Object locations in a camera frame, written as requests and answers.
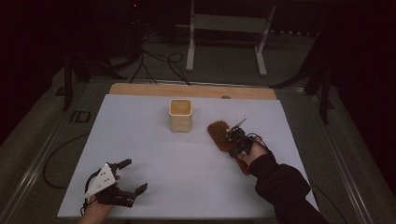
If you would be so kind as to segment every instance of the dark background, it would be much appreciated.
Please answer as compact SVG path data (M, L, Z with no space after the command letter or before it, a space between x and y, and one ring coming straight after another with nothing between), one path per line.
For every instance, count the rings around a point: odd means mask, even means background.
M0 143L50 87L52 76L63 67L66 43L108 63L108 55L138 49L137 31L141 27L131 22L148 23L171 38L177 38L176 24L189 24L190 1L98 2L2 1ZM250 9L240 11L238 2L244 2ZM282 1L272 30L275 34L320 33L302 70L330 62L332 84L338 88L378 168L395 193L396 6L390 1L363 0L352 5L335 2L343 4ZM202 1L197 3L196 10L260 16L261 8L264 8L261 1Z

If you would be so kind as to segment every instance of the white table surface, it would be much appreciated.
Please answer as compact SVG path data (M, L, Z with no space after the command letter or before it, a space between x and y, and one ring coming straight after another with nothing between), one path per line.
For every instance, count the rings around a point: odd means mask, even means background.
M58 217L80 217L88 177L105 162L132 159L117 172L119 188L148 189L134 207L115 207L109 217L149 219L224 219L274 217L271 204L254 191L256 178L244 175L221 152L206 128L223 119L230 126L263 137L279 163L294 166L306 178L282 105L278 100L186 97L193 104L192 130L173 133L168 108L183 97L107 95L79 159ZM312 192L307 200L317 207Z

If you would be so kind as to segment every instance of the cup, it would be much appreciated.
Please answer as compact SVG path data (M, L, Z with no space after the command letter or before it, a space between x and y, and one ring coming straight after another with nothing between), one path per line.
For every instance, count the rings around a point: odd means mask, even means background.
M192 102L187 99L174 99L169 105L170 128L174 133L187 133L192 124Z

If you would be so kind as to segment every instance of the black sleeve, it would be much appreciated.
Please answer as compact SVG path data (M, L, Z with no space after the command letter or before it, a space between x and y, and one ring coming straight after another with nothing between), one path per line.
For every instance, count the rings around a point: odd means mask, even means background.
M256 192L274 206L279 223L329 223L305 199L311 188L294 167L263 155L250 164L249 171L257 177Z

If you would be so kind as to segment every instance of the table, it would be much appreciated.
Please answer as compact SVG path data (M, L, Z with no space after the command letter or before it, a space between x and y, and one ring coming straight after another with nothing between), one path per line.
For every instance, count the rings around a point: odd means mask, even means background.
M103 101L81 154L58 217L79 217L84 185L105 162L132 159L118 172L119 187L148 190L133 208L116 207L113 218L254 219L274 217L274 209L254 191L256 178L244 175L206 131L216 119L236 123L244 115L246 132L260 133L280 162L306 177L280 102L259 88L115 84ZM222 96L232 99L221 99ZM192 130L172 133L168 104L173 98L193 103ZM313 194L307 200L317 207Z

